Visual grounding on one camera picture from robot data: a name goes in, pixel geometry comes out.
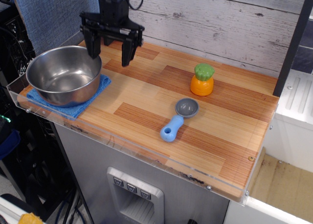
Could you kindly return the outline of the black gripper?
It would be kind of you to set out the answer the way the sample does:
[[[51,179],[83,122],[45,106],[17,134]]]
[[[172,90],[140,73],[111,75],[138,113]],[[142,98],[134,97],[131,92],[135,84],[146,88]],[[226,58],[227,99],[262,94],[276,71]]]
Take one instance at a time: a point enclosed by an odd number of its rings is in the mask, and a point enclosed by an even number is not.
[[[122,44],[122,66],[126,67],[134,58],[137,46],[143,45],[144,27],[131,21],[129,10],[138,10],[130,0],[98,0],[99,12],[81,12],[81,31],[89,56],[95,59],[100,54],[101,37],[120,38]]]

